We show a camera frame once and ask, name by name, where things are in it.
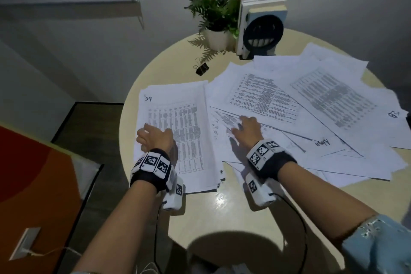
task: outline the wristband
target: wristband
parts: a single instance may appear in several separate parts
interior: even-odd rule
[[[278,172],[287,162],[296,160],[284,148],[271,139],[258,141],[247,154],[249,164],[260,178],[278,181]]]
[[[130,186],[137,180],[147,181],[157,192],[172,189],[177,177],[174,166],[162,149],[152,149],[141,156],[131,170]]]

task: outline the left hand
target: left hand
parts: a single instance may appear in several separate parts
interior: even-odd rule
[[[137,136],[136,141],[141,144],[141,150],[144,153],[152,149],[162,149],[169,155],[174,144],[171,129],[162,132],[149,124],[144,124],[144,127],[137,131]]]

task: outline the light blue sleeve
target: light blue sleeve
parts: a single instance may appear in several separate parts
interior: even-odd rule
[[[353,273],[411,274],[411,231],[382,214],[364,222],[342,251]]]

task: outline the forearm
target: forearm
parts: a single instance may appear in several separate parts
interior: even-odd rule
[[[87,247],[74,271],[130,274],[157,194],[136,181]]]
[[[339,244],[362,222],[377,214],[366,204],[318,178],[294,162],[278,173],[279,182],[334,244]]]

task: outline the hand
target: hand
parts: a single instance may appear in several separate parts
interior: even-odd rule
[[[144,124],[144,127],[137,131],[137,135],[136,141],[141,144],[141,150],[144,153],[152,149],[162,149],[169,155],[174,145],[171,129],[162,132],[154,126]]]
[[[261,125],[255,117],[248,118],[246,116],[240,116],[240,120],[243,129],[238,130],[237,128],[232,128],[231,132],[240,145],[249,151],[258,141],[264,139],[261,134]]]

